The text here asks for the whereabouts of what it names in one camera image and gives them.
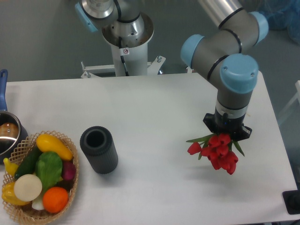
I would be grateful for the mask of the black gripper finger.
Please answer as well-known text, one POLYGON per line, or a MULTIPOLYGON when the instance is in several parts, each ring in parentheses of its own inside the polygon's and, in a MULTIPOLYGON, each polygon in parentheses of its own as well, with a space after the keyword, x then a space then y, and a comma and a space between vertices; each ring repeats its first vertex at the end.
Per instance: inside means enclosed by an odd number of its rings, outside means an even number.
POLYGON ((251 136, 252 129, 247 126, 241 126, 235 131, 231 132, 231 139, 233 141, 242 141, 251 136))
POLYGON ((218 133, 218 126, 215 122, 214 114, 206 113, 203 118, 203 122, 211 133, 214 133, 214 134, 218 133))

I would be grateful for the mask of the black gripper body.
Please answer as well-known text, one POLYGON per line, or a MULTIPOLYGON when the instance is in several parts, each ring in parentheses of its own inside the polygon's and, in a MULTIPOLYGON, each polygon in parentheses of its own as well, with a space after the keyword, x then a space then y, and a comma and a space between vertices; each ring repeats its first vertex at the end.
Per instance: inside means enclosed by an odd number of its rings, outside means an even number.
POLYGON ((221 115, 217 110, 214 113, 214 122, 216 124, 216 132, 220 133, 240 133, 242 131, 244 115, 239 118, 229 118, 227 113, 221 115))

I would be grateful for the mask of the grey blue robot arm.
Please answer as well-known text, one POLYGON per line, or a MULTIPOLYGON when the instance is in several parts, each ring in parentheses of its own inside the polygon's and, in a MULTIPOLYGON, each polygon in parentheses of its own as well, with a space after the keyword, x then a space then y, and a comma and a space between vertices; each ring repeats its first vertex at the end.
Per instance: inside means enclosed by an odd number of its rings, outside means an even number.
MULTIPOLYGON (((257 82, 258 64, 245 51, 263 40, 269 31, 266 18, 247 12, 237 0, 202 0, 200 5, 218 26, 210 38, 190 36, 180 57, 217 89, 215 112, 203 121, 215 133, 227 133, 234 141, 250 137, 243 123, 257 82)), ((152 20, 136 0, 80 0, 75 9, 92 32, 100 30, 111 46, 117 76, 146 75, 152 20)))

